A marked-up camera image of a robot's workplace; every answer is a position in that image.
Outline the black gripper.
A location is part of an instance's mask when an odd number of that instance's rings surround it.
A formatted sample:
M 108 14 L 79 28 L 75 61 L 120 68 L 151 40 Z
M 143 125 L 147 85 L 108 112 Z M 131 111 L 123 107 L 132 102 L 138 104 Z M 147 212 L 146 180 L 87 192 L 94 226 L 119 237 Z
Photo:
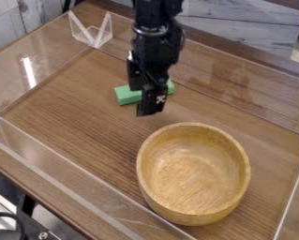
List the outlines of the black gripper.
M 140 91 L 136 115 L 146 116 L 163 111 L 168 96 L 168 86 L 148 81 L 166 82 L 170 67 L 178 63 L 184 45 L 184 32 L 179 22 L 171 22 L 162 36 L 136 35 L 131 41 L 127 61 L 130 90 Z

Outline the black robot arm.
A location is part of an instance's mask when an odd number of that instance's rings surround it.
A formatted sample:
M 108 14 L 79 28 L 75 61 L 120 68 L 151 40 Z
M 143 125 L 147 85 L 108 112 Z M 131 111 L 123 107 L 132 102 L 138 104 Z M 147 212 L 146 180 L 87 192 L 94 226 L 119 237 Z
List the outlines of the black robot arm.
M 170 68 L 178 63 L 184 31 L 175 17 L 183 0 L 131 0 L 134 9 L 127 70 L 130 90 L 142 92 L 136 115 L 163 111 L 168 97 Z

